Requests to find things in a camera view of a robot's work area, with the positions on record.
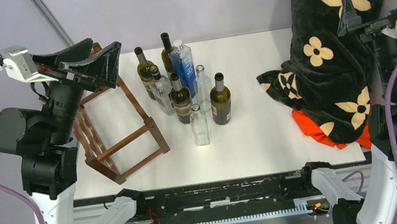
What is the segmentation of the brown wooden wine rack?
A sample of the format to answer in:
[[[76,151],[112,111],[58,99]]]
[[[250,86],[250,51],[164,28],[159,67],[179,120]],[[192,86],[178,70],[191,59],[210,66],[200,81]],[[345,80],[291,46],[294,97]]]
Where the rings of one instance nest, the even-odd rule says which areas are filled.
[[[119,64],[115,89],[86,93],[80,102],[75,122],[81,143],[76,187],[83,198],[161,169],[177,150],[165,115],[144,90],[134,52],[122,53]]]

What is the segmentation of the green wine bottle brown label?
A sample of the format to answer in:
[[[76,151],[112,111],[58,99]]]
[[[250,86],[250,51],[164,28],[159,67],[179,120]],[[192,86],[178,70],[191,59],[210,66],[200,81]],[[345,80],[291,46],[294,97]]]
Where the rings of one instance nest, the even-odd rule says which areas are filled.
[[[181,123],[190,123],[191,115],[191,93],[189,88],[181,84],[181,80],[177,73],[171,73],[171,84],[173,85],[169,97],[173,104],[173,108]]]

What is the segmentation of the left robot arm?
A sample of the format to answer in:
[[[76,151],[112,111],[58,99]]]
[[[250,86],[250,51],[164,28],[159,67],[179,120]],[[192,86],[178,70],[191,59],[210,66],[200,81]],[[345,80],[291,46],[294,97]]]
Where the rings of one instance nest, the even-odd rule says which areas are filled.
[[[93,54],[86,38],[54,54],[33,55],[18,45],[0,51],[9,77],[45,90],[40,110],[0,111],[0,153],[21,157],[22,187],[40,209],[39,224],[74,224],[78,149],[69,143],[75,116],[85,91],[116,86],[121,46],[114,41]],[[125,189],[93,224],[139,221],[147,211],[147,203]]]

